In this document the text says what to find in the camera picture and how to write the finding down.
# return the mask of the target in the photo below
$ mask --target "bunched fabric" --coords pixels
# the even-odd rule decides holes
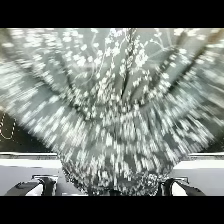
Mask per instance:
[[[224,30],[0,30],[0,105],[89,194],[155,195],[223,138]]]

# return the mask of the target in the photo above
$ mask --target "gray cloth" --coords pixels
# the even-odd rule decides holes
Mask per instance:
[[[0,105],[85,191],[154,195],[160,176],[223,138],[223,29],[0,35]]]

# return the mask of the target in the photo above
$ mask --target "cloth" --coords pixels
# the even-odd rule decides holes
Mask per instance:
[[[0,105],[74,183],[154,195],[160,176],[223,138],[219,28],[0,30]]]

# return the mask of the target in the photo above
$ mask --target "speckled fabric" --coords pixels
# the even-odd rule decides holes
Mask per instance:
[[[89,194],[154,195],[223,137],[221,28],[11,28],[0,50],[0,105]]]

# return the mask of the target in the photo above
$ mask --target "patterned cloth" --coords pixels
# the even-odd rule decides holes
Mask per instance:
[[[154,195],[223,138],[223,31],[1,29],[0,105],[84,191]]]

